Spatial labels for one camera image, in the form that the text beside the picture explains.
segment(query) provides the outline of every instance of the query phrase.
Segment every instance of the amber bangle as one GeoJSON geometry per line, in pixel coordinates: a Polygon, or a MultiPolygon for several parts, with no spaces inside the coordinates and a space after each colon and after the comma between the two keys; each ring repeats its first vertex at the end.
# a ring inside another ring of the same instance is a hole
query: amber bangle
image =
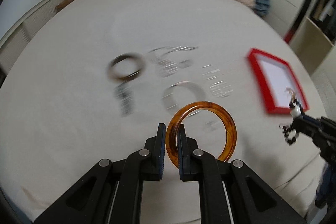
{"type": "Polygon", "coordinates": [[[228,161],[235,150],[237,143],[236,125],[230,114],[220,105],[211,102],[195,102],[180,109],[171,119],[166,132],[166,149],[172,163],[178,168],[179,160],[176,147],[176,134],[182,120],[192,111],[206,109],[215,113],[223,122],[226,129],[226,143],[218,160],[228,161]]]}
{"type": "Polygon", "coordinates": [[[117,58],[113,59],[113,61],[109,64],[108,75],[109,75],[110,78],[112,78],[114,80],[118,80],[118,81],[121,81],[121,82],[128,82],[128,81],[132,81],[135,78],[139,77],[142,70],[144,69],[144,67],[145,67],[144,61],[142,60],[140,55],[137,55],[137,54],[123,54],[123,55],[120,55],[117,58]],[[113,70],[113,67],[117,63],[119,63],[119,62],[121,62],[125,59],[134,60],[137,63],[137,66],[138,66],[137,71],[134,72],[134,73],[131,73],[130,75],[126,75],[126,76],[125,75],[119,75],[113,70]]]}

